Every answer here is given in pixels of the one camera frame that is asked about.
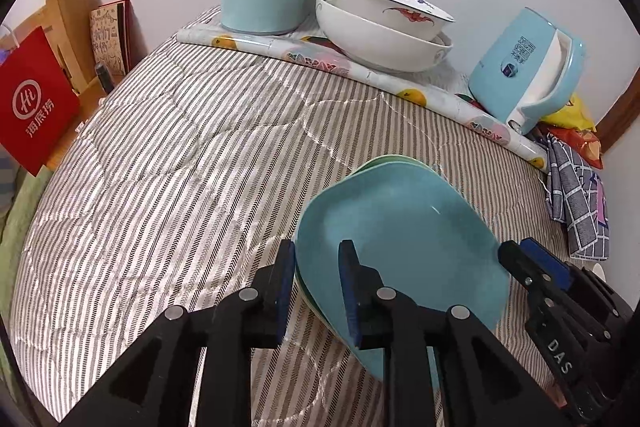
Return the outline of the light blue electric kettle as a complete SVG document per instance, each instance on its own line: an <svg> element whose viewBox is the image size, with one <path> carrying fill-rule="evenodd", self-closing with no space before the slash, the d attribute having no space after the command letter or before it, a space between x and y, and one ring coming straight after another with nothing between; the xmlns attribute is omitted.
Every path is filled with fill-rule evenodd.
<svg viewBox="0 0 640 427"><path fill-rule="evenodd" d="M582 40L525 8L477 63L469 89L491 116L526 135L570 101L585 58Z"/></svg>

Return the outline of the large white bowl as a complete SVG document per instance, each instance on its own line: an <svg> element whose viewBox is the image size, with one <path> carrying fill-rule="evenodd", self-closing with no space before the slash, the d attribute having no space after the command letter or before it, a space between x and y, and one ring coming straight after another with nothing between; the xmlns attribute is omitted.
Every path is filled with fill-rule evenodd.
<svg viewBox="0 0 640 427"><path fill-rule="evenodd" d="M424 72L445 60L454 47L443 32L425 41L340 9L333 0L314 4L326 38L348 57L385 72Z"/></svg>

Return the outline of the brown wooden door frame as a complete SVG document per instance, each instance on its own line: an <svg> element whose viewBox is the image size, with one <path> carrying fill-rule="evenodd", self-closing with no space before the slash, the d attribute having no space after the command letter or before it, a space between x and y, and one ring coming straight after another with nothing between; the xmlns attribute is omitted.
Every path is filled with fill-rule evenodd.
<svg viewBox="0 0 640 427"><path fill-rule="evenodd" d="M601 152L606 153L630 128L640 113L640 69L627 89L597 124Z"/></svg>

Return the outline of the red paper bag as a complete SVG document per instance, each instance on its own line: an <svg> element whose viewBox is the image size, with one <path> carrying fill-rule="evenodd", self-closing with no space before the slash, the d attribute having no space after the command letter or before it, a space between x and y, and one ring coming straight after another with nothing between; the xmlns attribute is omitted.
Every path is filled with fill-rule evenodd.
<svg viewBox="0 0 640 427"><path fill-rule="evenodd" d="M78 113L79 98L38 27L1 64L1 145L35 176Z"/></svg>

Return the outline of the red chips bag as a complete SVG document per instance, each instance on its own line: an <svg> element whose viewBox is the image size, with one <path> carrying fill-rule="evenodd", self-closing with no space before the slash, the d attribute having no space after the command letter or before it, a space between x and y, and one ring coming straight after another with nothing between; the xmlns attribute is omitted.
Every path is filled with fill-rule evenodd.
<svg viewBox="0 0 640 427"><path fill-rule="evenodd" d="M556 139L567 144L592 168L603 169L601 142L590 130L549 127Z"/></svg>

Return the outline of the blue patterned white bowl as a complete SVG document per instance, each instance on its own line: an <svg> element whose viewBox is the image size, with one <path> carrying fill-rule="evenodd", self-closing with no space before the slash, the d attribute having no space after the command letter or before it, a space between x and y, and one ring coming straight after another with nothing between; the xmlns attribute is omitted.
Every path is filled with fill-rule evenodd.
<svg viewBox="0 0 640 427"><path fill-rule="evenodd" d="M426 0L333 0L349 13L423 40L433 40L454 18Z"/></svg>

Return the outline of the yellow chips bag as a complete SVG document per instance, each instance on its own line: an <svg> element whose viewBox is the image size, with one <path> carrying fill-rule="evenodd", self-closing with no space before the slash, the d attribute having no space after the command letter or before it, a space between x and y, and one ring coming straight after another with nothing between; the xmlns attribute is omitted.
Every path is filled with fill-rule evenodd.
<svg viewBox="0 0 640 427"><path fill-rule="evenodd" d="M556 112L541 118L541 122L552 127L596 132L596 124L589 115L588 108L576 93Z"/></svg>

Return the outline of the brown paper bag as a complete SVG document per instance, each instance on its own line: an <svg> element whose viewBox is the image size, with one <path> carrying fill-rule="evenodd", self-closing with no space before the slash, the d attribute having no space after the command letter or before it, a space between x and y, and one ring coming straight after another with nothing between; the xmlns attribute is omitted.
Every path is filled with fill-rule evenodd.
<svg viewBox="0 0 640 427"><path fill-rule="evenodd" d="M22 42L41 27L58 64L76 93L84 92L96 73L90 37L88 0L46 0L42 8L23 20L14 35Z"/></svg>

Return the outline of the blue square plate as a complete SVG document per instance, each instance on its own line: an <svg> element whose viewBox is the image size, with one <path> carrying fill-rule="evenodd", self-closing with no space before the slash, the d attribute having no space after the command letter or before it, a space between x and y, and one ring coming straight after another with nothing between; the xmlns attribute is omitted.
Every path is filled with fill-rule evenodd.
<svg viewBox="0 0 640 427"><path fill-rule="evenodd" d="M418 305L439 311L463 305L496 329L509 296L498 241L432 169L380 161L326 188L298 220L299 282L334 335L352 347L338 271L344 239L363 265Z"/></svg>

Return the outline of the fruit pattern table mat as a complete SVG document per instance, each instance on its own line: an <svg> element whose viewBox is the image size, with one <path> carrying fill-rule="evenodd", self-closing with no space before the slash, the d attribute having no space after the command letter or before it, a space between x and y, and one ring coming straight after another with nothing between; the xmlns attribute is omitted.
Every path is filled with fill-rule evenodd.
<svg viewBox="0 0 640 427"><path fill-rule="evenodd" d="M358 81L429 109L510 150L538 170L548 170L548 153L541 145L523 138L506 127L506 124L501 124L495 117L465 101L461 96L439 87L423 86L386 72L377 72L328 46L320 46L307 39L238 34L212 24L195 24L189 28L182 28L177 32L177 40L196 46L210 46L276 58Z"/></svg>

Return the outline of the white ceramic bowl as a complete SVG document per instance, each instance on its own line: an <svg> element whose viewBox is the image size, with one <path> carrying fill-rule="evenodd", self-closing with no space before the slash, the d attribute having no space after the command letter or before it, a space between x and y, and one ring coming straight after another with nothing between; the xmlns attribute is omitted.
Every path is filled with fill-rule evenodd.
<svg viewBox="0 0 640 427"><path fill-rule="evenodd" d="M606 282L604 270L599 262L587 262L582 267L582 273L593 284L604 284Z"/></svg>

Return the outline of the grey checked folded cloth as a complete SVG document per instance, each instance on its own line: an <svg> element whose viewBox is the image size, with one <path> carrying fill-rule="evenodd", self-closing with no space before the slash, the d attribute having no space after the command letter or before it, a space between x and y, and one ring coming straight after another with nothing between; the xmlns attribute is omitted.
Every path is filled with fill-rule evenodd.
<svg viewBox="0 0 640 427"><path fill-rule="evenodd" d="M576 150L551 133L546 203L552 221L563 225L572 259L590 262L610 257L610 225L600 174Z"/></svg>

